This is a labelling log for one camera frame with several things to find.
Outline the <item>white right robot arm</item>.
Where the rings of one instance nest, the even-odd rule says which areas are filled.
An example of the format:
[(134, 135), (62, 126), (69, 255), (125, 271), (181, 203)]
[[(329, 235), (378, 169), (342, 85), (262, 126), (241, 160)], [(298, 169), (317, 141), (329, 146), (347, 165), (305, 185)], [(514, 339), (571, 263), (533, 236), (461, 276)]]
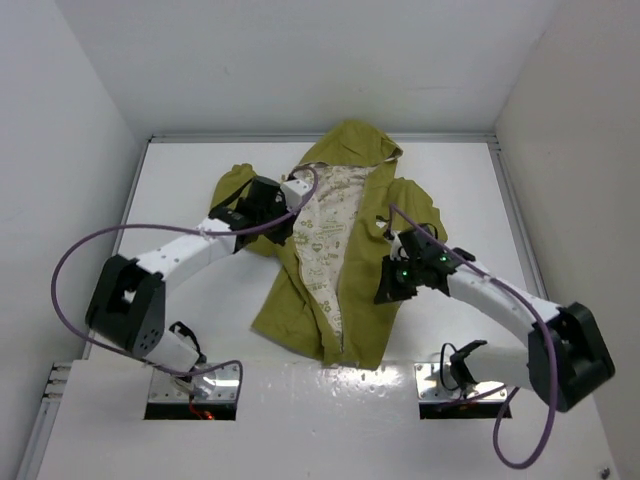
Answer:
[(446, 250), (425, 229), (384, 232), (390, 252), (382, 260), (375, 303), (403, 302), (426, 287), (473, 307), (521, 343), (503, 348), (474, 340), (457, 349), (444, 374), (454, 389), (496, 381), (530, 390), (555, 411), (567, 412), (615, 376), (613, 359), (586, 306), (561, 306), (495, 278), (472, 254)]

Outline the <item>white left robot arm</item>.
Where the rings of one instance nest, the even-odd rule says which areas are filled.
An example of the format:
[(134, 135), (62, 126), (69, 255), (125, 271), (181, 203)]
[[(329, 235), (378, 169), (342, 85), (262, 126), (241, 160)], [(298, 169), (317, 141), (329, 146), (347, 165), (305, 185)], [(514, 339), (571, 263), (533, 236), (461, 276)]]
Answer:
[(167, 297), (259, 237), (284, 244), (309, 190), (301, 179), (278, 183), (255, 176), (214, 205), (195, 233), (133, 258), (112, 256), (89, 303), (87, 326), (138, 360), (190, 374), (205, 357), (188, 328), (166, 323)]

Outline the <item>olive green hooded jacket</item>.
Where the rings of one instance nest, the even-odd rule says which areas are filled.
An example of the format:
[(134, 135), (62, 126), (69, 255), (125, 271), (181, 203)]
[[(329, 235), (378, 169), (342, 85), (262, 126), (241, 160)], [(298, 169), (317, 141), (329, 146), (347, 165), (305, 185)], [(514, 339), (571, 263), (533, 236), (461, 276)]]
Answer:
[(326, 365), (375, 369), (388, 344), (399, 303), (377, 305), (387, 227), (414, 220), (447, 239), (440, 211), (415, 181), (399, 177), (403, 151), (386, 133), (345, 120), (311, 147), (301, 177), (317, 186), (282, 246), (265, 238), (249, 251), (275, 256), (281, 269), (252, 328), (295, 353)]

